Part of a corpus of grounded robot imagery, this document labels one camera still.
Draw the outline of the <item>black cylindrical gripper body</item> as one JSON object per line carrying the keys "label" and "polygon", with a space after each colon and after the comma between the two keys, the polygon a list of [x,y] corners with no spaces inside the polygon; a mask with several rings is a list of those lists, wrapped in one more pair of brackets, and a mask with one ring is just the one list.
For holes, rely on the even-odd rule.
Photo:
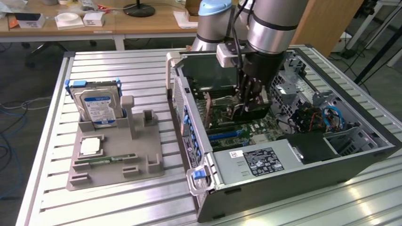
{"label": "black cylindrical gripper body", "polygon": [[243,62],[243,72],[248,79],[262,83],[271,83],[283,65],[284,56],[284,51],[278,54],[247,53]]}

